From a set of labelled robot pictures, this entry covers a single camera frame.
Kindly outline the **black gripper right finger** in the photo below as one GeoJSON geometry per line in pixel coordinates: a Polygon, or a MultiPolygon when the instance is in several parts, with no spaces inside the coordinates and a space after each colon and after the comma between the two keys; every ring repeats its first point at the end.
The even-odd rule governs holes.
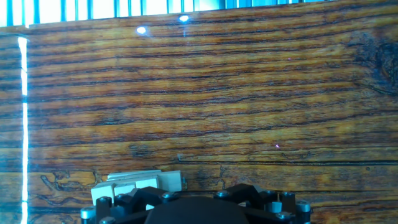
{"type": "Polygon", "coordinates": [[[311,223],[310,203],[297,200],[293,192],[262,190],[254,185],[238,184],[217,191],[213,198],[235,203],[248,223],[311,223]]]}

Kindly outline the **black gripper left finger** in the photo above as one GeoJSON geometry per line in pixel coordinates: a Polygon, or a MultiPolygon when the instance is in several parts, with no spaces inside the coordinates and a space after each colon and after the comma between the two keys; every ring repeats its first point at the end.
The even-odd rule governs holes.
{"type": "Polygon", "coordinates": [[[179,198],[178,192],[155,187],[133,189],[113,197],[101,196],[95,204],[80,210],[82,224],[144,223],[150,210],[147,206],[160,206],[179,198]]]}

